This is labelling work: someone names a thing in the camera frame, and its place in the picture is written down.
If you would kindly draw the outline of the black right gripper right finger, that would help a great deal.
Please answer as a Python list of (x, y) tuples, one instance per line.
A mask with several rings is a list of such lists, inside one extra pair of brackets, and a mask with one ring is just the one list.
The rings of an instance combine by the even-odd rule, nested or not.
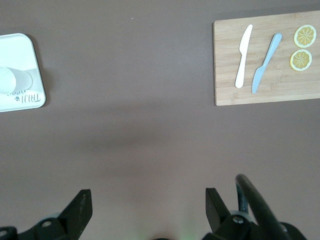
[(211, 228), (206, 240), (256, 240), (258, 227), (247, 212), (228, 210), (215, 188), (205, 190), (205, 213)]

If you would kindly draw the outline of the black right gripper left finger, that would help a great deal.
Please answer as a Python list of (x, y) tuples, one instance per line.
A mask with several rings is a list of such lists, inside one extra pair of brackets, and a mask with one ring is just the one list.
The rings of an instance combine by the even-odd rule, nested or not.
[(78, 240), (93, 215), (92, 194), (82, 189), (57, 216), (41, 220), (18, 240)]

